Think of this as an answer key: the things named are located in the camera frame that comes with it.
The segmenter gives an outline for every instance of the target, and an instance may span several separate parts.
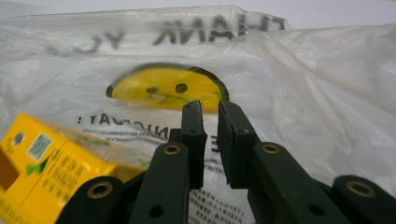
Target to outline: white background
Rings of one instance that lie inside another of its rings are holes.
[[[38,14],[215,5],[236,5],[285,18],[294,29],[396,23],[396,2],[387,0],[0,0],[0,20]]]

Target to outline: barcode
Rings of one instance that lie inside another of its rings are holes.
[[[27,154],[36,161],[39,161],[51,143],[52,139],[41,133],[33,142],[32,146],[27,151]]]

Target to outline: printed logo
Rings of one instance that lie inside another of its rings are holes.
[[[41,173],[43,173],[44,169],[46,168],[48,161],[49,159],[46,158],[44,161],[36,165],[27,164],[26,175],[29,176],[32,173],[37,173],[38,175],[41,175]]]
[[[225,85],[200,67],[150,63],[137,67],[106,90],[106,95],[137,105],[181,110],[199,100],[205,112],[215,112],[220,100],[229,100]]]

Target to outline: plastic bag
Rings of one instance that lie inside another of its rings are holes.
[[[1,21],[0,134],[25,112],[152,153],[179,127],[183,94],[203,89],[192,98],[241,105],[260,139],[315,179],[361,175],[395,196],[396,26],[277,31],[288,28],[238,7]],[[208,102],[205,186],[191,193],[189,222],[253,223],[212,150]]]

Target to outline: yellow box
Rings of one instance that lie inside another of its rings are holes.
[[[0,218],[9,224],[54,223],[86,181],[100,175],[123,182],[142,173],[150,157],[137,150],[127,166],[99,155],[125,148],[20,114],[0,144]]]

